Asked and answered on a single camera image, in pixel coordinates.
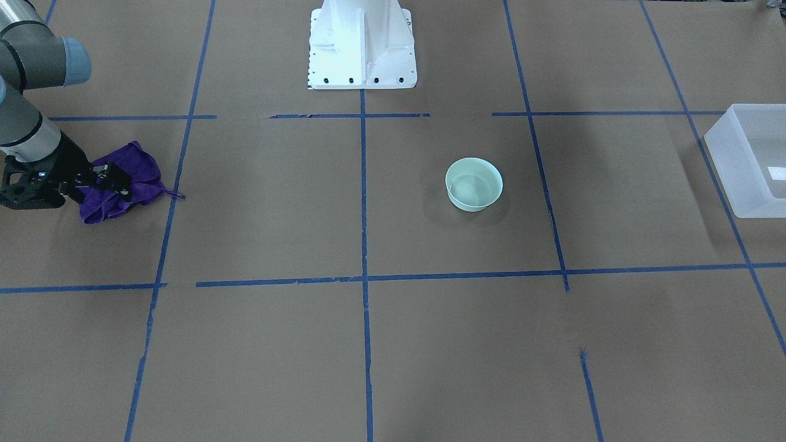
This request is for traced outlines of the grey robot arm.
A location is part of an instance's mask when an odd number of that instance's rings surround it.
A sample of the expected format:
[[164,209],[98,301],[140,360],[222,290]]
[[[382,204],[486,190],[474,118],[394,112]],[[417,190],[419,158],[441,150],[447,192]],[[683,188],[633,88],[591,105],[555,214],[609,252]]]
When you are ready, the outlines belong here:
[[1,3],[2,205],[58,209],[67,198],[82,203],[84,188],[131,198],[131,179],[115,163],[93,165],[26,90],[85,83],[91,61],[84,45],[59,37],[28,1]]

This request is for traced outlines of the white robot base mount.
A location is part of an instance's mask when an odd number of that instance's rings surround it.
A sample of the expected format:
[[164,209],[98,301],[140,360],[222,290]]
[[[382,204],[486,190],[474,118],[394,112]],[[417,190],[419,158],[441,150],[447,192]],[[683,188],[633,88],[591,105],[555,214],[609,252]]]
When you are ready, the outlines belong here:
[[325,1],[309,25],[309,89],[416,87],[412,14],[398,1]]

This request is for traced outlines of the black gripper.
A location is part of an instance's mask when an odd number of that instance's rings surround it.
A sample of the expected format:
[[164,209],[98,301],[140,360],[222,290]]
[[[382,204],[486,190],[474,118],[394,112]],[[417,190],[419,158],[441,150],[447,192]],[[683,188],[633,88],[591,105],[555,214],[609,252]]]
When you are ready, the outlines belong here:
[[113,162],[93,165],[86,153],[64,132],[54,152],[37,166],[45,173],[37,199],[43,203],[64,203],[69,198],[84,203],[81,187],[92,186],[93,193],[129,202],[132,199],[131,178]]

